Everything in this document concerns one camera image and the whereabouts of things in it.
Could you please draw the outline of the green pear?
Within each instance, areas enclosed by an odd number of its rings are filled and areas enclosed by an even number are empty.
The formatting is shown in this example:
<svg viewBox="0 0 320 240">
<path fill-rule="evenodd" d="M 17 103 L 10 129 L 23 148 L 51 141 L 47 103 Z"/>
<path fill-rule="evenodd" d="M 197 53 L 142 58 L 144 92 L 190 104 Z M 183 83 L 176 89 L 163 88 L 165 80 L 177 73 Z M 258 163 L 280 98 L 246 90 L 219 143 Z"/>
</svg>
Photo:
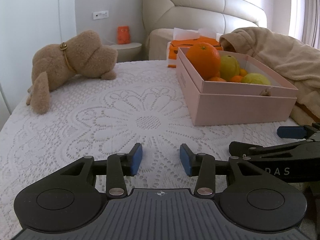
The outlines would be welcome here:
<svg viewBox="0 0 320 240">
<path fill-rule="evenodd" d="M 269 81 L 269 79 L 259 73 L 248 73 L 242 78 L 241 83 L 251 83 L 251 84 L 268 85 L 268 86 L 271 85 L 271 82 Z"/>
<path fill-rule="evenodd" d="M 220 58 L 220 77 L 229 81 L 232 77 L 240 74 L 240 64 L 231 55 L 223 55 Z"/>
</svg>

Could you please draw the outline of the small round kumquat orange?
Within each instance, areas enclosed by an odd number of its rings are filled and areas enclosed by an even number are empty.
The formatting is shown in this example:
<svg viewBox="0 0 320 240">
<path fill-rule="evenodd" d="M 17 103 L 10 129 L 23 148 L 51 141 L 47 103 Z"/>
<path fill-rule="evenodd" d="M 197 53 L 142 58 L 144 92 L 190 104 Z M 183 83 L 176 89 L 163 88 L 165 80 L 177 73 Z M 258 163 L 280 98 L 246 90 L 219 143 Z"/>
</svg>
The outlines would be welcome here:
<svg viewBox="0 0 320 240">
<path fill-rule="evenodd" d="M 244 77 L 248 74 L 248 72 L 245 69 L 240 68 L 240 76 Z"/>
</svg>

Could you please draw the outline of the mandarin with long stem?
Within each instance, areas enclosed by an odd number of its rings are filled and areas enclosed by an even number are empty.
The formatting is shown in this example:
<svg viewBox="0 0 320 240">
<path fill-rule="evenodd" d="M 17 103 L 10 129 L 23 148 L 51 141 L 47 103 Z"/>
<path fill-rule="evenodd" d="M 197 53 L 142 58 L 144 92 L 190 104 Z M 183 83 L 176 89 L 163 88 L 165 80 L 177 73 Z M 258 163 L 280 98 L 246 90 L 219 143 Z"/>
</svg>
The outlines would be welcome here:
<svg viewBox="0 0 320 240">
<path fill-rule="evenodd" d="M 235 83 L 241 83 L 242 79 L 243 79 L 243 76 L 236 75 L 236 76 L 233 76 L 229 81 L 235 82 Z"/>
</svg>

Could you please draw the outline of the large orange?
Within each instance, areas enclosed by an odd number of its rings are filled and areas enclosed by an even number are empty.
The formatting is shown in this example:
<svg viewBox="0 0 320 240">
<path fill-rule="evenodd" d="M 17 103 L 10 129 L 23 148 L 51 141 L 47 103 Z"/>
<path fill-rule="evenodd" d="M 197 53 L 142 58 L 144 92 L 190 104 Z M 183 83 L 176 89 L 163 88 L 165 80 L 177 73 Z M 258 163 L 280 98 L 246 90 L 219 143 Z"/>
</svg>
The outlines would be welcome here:
<svg viewBox="0 0 320 240">
<path fill-rule="evenodd" d="M 220 54 L 211 44 L 197 43 L 188 49 L 185 56 L 204 80 L 217 76 L 220 71 Z"/>
</svg>

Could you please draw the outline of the white lace tablecloth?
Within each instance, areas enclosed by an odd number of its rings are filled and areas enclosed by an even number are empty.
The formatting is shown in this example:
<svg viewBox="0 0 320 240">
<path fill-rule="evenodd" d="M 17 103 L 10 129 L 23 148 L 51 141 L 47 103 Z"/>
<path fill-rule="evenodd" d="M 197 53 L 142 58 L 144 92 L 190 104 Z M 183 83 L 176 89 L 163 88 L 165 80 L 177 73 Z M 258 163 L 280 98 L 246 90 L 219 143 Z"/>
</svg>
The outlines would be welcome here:
<svg viewBox="0 0 320 240">
<path fill-rule="evenodd" d="M 97 160 L 143 146 L 138 174 L 128 188 L 193 188 L 180 163 L 179 148 L 227 160 L 233 141 L 283 144 L 279 122 L 196 127 L 176 71 L 163 61 L 116 65 L 116 79 L 76 77 L 52 92 L 50 110 L 35 114 L 20 102 L 1 130 L 1 239 L 20 230 L 16 195 L 35 181 L 86 155 Z"/>
</svg>

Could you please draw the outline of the beige fleece blanket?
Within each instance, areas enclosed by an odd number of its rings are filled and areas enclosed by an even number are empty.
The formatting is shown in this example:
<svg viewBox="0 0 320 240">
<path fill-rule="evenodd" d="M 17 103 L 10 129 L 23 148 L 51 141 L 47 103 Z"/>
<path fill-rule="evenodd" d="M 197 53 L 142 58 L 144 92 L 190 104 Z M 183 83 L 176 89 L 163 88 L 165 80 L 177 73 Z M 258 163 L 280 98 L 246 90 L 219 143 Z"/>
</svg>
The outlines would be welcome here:
<svg viewBox="0 0 320 240">
<path fill-rule="evenodd" d="M 299 125 L 319 122 L 319 50 L 290 36 L 266 28 L 239 28 L 223 34 L 219 42 L 225 51 L 249 55 L 270 67 L 297 89 L 297 101 L 290 117 Z"/>
</svg>

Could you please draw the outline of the white round side table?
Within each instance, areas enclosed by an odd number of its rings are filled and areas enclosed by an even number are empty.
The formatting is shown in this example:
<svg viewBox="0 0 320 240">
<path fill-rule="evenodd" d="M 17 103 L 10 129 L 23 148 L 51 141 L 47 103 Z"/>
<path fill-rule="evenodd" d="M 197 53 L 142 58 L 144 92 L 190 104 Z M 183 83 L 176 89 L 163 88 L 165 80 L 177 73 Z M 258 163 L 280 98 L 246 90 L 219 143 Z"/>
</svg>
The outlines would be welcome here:
<svg viewBox="0 0 320 240">
<path fill-rule="evenodd" d="M 132 42 L 128 44 L 113 44 L 110 47 L 118 52 L 117 62 L 131 62 L 135 61 L 141 52 L 142 44 Z"/>
</svg>

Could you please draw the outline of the brown plush dog toy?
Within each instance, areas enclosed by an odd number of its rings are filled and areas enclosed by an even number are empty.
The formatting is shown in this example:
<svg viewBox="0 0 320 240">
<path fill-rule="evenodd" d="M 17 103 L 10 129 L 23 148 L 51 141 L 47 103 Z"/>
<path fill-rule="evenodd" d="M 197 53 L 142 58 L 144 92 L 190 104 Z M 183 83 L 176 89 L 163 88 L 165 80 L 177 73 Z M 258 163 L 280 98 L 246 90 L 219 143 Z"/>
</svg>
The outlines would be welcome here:
<svg viewBox="0 0 320 240">
<path fill-rule="evenodd" d="M 95 31 L 87 30 L 61 44 L 38 50 L 32 60 L 32 85 L 26 105 L 37 114 L 50 108 L 50 93 L 76 75 L 114 80 L 118 52 L 103 45 Z"/>
</svg>

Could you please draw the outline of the beige upholstered bed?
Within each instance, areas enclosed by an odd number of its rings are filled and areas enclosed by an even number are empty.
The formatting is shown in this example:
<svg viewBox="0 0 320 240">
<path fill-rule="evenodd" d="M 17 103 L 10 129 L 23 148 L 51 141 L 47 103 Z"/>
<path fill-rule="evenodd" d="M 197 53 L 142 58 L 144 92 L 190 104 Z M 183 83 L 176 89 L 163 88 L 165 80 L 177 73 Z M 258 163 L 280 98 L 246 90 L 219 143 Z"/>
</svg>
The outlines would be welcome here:
<svg viewBox="0 0 320 240">
<path fill-rule="evenodd" d="M 245 0 L 142 0 L 142 17 L 149 60 L 166 60 L 174 28 L 204 28 L 222 35 L 267 26 L 263 9 Z"/>
</svg>

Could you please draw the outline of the white wall socket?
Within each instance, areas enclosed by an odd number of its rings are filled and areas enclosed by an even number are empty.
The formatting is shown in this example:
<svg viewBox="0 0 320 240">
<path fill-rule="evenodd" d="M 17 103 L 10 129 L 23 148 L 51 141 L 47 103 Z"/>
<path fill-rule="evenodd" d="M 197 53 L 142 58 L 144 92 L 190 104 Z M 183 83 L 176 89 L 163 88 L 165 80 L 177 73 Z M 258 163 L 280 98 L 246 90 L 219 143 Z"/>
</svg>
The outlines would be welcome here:
<svg viewBox="0 0 320 240">
<path fill-rule="evenodd" d="M 93 20 L 102 20 L 108 18 L 108 10 L 93 12 Z"/>
</svg>

